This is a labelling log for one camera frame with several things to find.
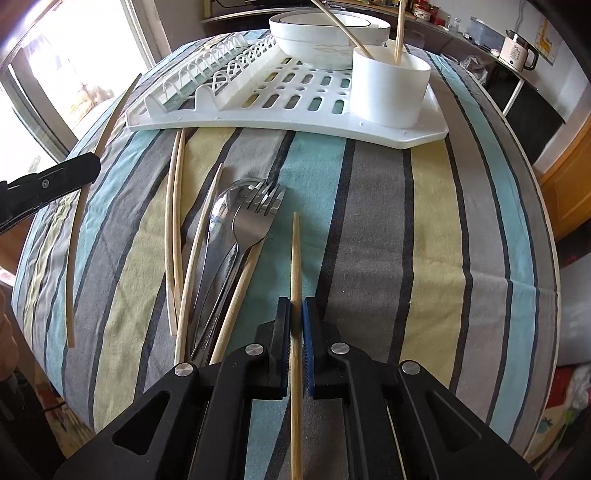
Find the metal fork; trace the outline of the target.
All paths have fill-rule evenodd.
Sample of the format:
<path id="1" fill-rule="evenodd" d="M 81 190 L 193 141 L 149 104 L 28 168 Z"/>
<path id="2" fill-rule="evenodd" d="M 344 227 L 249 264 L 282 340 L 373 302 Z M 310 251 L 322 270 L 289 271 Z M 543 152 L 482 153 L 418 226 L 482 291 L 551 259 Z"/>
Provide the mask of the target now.
<path id="1" fill-rule="evenodd" d="M 204 330 L 197 336 L 197 343 L 188 353 L 188 358 L 196 365 L 202 366 L 208 362 L 222 309 L 228 300 L 230 288 L 235 284 L 239 267 L 249 250 L 269 234 L 286 191 L 287 188 L 280 184 L 266 182 L 262 189 L 250 193 L 236 211 L 232 221 L 235 246 L 229 253 L 228 260 L 222 265 L 222 273 L 225 273 L 225 276 L 221 292 L 205 321 Z"/>

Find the white utensil cup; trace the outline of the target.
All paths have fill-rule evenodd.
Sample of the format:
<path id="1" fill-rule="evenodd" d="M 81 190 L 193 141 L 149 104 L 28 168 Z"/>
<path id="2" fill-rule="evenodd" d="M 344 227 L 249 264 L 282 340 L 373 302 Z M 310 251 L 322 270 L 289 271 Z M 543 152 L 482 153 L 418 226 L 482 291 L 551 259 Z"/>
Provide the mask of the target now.
<path id="1" fill-rule="evenodd" d="M 349 111 L 353 116 L 389 128 L 413 127 L 419 118 L 431 76 L 431 66 L 403 52 L 399 64 L 393 51 L 368 46 L 370 57 L 353 50 Z"/>

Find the large white bowl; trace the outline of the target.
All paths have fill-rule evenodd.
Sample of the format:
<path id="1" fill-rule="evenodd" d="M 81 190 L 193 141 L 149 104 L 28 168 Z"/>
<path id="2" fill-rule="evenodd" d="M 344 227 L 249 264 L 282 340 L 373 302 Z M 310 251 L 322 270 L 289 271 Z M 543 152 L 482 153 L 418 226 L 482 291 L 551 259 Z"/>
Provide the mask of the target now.
<path id="1" fill-rule="evenodd" d="M 391 24 L 378 17 L 350 12 L 332 13 L 363 46 L 383 45 Z M 349 70 L 356 44 L 318 9 L 298 9 L 270 17 L 270 32 L 280 50 L 317 69 Z"/>

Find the clear plastic container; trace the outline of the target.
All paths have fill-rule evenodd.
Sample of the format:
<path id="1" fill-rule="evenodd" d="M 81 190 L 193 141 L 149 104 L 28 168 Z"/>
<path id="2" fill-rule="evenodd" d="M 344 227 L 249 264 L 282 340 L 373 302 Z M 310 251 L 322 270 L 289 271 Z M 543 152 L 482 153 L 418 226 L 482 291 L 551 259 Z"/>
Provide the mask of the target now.
<path id="1" fill-rule="evenodd" d="M 470 17 L 467 34 L 477 46 L 485 50 L 497 52 L 502 50 L 505 35 L 474 16 Z"/>

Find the white electric kettle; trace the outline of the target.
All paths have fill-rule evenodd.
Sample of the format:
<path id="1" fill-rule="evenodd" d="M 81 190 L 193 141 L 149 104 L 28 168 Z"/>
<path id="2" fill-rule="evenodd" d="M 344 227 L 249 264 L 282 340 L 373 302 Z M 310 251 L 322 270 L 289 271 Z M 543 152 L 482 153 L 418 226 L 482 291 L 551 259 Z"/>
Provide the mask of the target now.
<path id="1" fill-rule="evenodd" d="M 533 71 L 539 60 L 539 52 L 517 32 L 507 30 L 499 59 L 518 72 Z"/>

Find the orange wooden door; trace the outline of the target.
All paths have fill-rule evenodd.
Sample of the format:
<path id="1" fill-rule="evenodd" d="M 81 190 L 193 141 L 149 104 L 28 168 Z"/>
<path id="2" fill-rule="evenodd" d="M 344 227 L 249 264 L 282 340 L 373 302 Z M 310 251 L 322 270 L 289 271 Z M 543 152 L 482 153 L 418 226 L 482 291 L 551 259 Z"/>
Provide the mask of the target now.
<path id="1" fill-rule="evenodd" d="M 590 131 L 541 185 L 555 240 L 590 219 Z"/>

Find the white plastic dish rack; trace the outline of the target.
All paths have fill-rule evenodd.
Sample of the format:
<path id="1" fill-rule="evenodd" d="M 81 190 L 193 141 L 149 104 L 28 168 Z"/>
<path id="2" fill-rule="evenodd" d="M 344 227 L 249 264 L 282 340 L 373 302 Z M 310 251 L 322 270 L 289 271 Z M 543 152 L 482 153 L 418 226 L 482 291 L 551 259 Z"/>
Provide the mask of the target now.
<path id="1" fill-rule="evenodd" d="M 188 127 L 291 130 L 396 149 L 444 139 L 449 128 L 434 91 L 418 122 L 395 129 L 353 117 L 349 71 L 315 69 L 280 51 L 272 35 L 207 41 L 155 81 L 126 112 L 135 131 Z"/>

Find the metal spoon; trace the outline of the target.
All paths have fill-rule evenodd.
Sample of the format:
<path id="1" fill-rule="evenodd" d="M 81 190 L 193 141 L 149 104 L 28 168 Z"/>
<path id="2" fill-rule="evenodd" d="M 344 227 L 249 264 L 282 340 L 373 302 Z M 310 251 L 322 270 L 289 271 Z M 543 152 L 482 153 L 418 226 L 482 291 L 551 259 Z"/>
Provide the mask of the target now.
<path id="1" fill-rule="evenodd" d="M 264 185 L 265 180 L 239 179 L 219 193 L 214 200 L 209 216 L 197 299 L 193 303 L 188 326 L 187 353 L 190 353 L 197 343 L 197 336 L 204 330 L 205 321 L 221 292 L 225 276 L 225 273 L 222 273 L 222 265 L 228 260 L 228 255 L 235 246 L 235 235 L 232 231 L 235 213 L 250 193 L 256 193 Z"/>

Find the striped tablecloth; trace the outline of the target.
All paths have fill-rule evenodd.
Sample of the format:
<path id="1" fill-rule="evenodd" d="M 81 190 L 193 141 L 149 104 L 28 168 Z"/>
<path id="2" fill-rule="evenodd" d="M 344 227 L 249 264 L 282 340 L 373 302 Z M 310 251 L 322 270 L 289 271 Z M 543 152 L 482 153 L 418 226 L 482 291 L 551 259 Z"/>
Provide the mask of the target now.
<path id="1" fill-rule="evenodd" d="M 294 131 L 187 134 L 181 241 L 221 184 L 287 188 L 231 335 L 252 341 L 290 289 L 291 220 L 300 213 L 304 294 L 374 359 L 425 366 L 516 452 L 531 448 L 556 365 L 559 288 L 552 231 L 528 159 L 480 85 L 423 52 L 448 135 L 399 150 Z M 50 382 L 93 430 L 173 364 L 164 209 L 175 135 L 115 129 L 83 219 L 75 345 L 64 331 L 65 265 L 76 200 L 33 220 L 10 312 Z"/>

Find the giraffe wall poster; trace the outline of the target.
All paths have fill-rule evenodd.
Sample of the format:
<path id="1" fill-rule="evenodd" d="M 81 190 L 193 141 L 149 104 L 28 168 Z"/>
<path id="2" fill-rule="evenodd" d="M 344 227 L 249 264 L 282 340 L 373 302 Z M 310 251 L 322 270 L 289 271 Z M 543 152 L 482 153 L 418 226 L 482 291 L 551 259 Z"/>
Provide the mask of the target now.
<path id="1" fill-rule="evenodd" d="M 556 61 L 562 38 L 551 22 L 542 17 L 536 36 L 535 46 L 539 54 L 551 65 Z"/>

